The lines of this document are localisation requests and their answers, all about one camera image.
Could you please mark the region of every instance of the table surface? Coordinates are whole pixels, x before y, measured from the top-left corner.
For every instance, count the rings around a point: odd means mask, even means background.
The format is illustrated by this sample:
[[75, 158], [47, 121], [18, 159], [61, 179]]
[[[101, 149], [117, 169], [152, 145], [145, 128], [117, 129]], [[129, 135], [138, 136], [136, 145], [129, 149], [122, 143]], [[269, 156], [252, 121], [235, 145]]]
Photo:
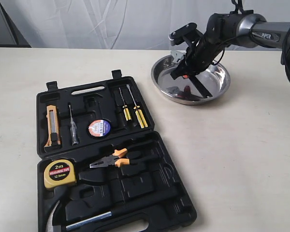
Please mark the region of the table surface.
[[36, 94], [49, 81], [76, 86], [115, 69], [135, 78], [198, 211], [178, 231], [290, 232], [290, 84], [281, 53], [226, 52], [231, 87], [202, 106], [154, 87], [151, 67], [167, 54], [0, 48], [0, 232], [37, 231]]

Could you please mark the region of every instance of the tool kit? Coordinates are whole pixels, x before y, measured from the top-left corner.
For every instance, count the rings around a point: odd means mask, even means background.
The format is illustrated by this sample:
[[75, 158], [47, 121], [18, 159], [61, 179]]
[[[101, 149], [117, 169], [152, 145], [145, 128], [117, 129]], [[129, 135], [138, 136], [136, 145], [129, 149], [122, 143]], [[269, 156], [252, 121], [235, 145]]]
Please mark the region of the tool kit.
[[132, 77], [37, 95], [38, 231], [185, 227], [196, 210]]

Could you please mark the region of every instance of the white curtain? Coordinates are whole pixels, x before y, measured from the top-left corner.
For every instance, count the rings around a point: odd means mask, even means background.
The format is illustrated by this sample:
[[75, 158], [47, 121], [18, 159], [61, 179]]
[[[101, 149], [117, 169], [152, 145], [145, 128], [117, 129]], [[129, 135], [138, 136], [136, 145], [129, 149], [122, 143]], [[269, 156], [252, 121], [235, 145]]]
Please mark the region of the white curtain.
[[[0, 0], [32, 47], [167, 49], [168, 34], [189, 22], [204, 32], [231, 0]], [[290, 0], [244, 0], [268, 21], [290, 21]]]

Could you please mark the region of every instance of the yellow tape measure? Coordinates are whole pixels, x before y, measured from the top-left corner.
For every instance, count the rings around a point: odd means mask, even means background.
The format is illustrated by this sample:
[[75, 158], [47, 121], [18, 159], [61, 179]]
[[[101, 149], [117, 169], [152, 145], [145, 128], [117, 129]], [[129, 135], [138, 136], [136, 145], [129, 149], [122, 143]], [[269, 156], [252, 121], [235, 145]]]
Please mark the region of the yellow tape measure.
[[60, 159], [51, 162], [44, 170], [44, 186], [53, 189], [59, 185], [74, 185], [76, 183], [73, 164]]

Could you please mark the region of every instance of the stainless steel dish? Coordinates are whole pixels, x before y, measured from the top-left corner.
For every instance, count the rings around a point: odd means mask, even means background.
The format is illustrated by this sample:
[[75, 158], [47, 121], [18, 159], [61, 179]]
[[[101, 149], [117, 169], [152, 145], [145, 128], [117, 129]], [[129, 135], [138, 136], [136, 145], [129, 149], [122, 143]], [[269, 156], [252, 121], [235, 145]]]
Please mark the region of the stainless steel dish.
[[151, 78], [155, 86], [172, 101], [185, 105], [198, 105], [217, 99], [228, 90], [231, 79], [223, 65], [211, 65], [196, 76], [213, 95], [204, 98], [189, 79], [179, 77], [174, 80], [171, 77], [171, 71], [177, 67], [173, 59], [171, 55], [163, 57], [151, 69]]

